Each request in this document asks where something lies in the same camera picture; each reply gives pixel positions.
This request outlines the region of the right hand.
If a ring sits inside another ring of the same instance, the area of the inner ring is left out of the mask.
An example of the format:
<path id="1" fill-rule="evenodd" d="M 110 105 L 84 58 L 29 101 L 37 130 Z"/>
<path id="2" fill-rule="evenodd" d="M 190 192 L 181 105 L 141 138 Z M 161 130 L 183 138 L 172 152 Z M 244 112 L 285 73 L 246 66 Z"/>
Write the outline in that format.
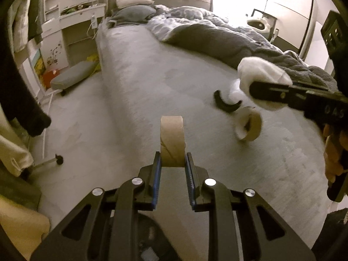
<path id="1" fill-rule="evenodd" d="M 326 124 L 323 130 L 326 138 L 325 145 L 325 176 L 329 182 L 334 183 L 337 176 L 347 172 L 340 163 L 343 150 L 347 150 L 347 134 L 343 131 L 338 136 L 334 134 L 333 127 Z"/>

